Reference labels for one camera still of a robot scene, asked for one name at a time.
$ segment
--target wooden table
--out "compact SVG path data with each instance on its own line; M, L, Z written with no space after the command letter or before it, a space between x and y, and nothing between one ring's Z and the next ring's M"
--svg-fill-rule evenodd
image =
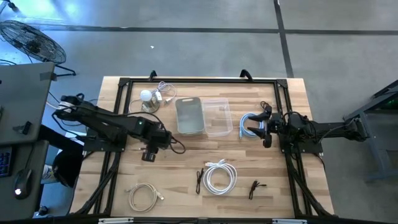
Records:
M104 77L99 93L98 106L113 111L120 77ZM290 99L294 111L307 115L311 119L304 81L301 78L287 79ZM228 136L208 138L206 134L185 137L178 133L174 102L162 106L156 115L164 122L167 130L187 147L185 154L179 155L171 150L159 151L156 161L141 160L143 146L138 140L127 140L126 151L122 153L118 180L113 200L112 216L140 217L213 217L213 218L270 218L294 217L292 199L284 156L279 150L279 141L273 135L271 148L264 148L259 138L243 137L239 140L239 120L248 112L260 113L260 101L268 102L276 109L274 87L269 84L209 84L176 83L177 98L199 96L205 98L227 98L233 120L233 131ZM135 83L131 99L139 97L141 90L153 90L156 83ZM122 112L124 98L121 100ZM140 104L133 103L132 108ZM248 126L258 124L247 121ZM88 200L100 179L104 153L96 152L87 158L81 167L71 212L77 211ZM238 171L235 188L227 195L212 195L201 184L201 193L195 193L197 170L206 162L218 162L227 159ZM309 189L324 206L333 213L325 172L319 158L303 154L303 164ZM222 170L213 175L213 184L223 188L229 183L229 177ZM258 187L253 200L248 199L254 180L267 187ZM165 200L158 200L156 206L147 213L133 211L127 201L125 190L138 182L149 182L164 195ZM304 211L301 191L298 190L300 208ZM106 196L103 197L104 209ZM150 203L150 193L146 189L136 192L135 203L144 206Z

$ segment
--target keyboard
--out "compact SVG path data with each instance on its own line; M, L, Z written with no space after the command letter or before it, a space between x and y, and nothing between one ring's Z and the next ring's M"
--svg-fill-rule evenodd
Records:
M0 147L0 177L11 175L12 147Z

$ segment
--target fan grille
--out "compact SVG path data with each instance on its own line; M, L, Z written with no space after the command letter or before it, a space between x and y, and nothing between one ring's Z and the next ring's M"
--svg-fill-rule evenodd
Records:
M18 21L0 22L0 34L15 48L42 62L64 63L65 51L41 31Z

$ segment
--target gray floor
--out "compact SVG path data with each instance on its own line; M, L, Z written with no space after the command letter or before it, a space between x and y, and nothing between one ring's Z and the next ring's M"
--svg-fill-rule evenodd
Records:
M277 28L272 0L15 0L21 12L5 8L0 21L116 27ZM393 0L280 0L287 29L398 29ZM67 53L65 66L79 76L61 78L56 96L79 92L98 96L104 75L286 77L278 34L45 31ZM398 36L288 35L295 77L305 79L315 120L341 121L382 87L397 79ZM0 42L0 58L29 63ZM55 128L47 108L44 124ZM326 139L326 174L335 213L341 217L398 222L398 181L365 183L376 170L366 143ZM56 149L50 150L51 163ZM52 215L68 210L71 191L46 185L42 204Z

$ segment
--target computer mouse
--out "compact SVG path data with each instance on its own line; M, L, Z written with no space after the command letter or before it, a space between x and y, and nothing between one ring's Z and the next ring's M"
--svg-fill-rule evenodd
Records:
M32 190L32 170L22 169L15 177L14 196L18 200L27 198Z

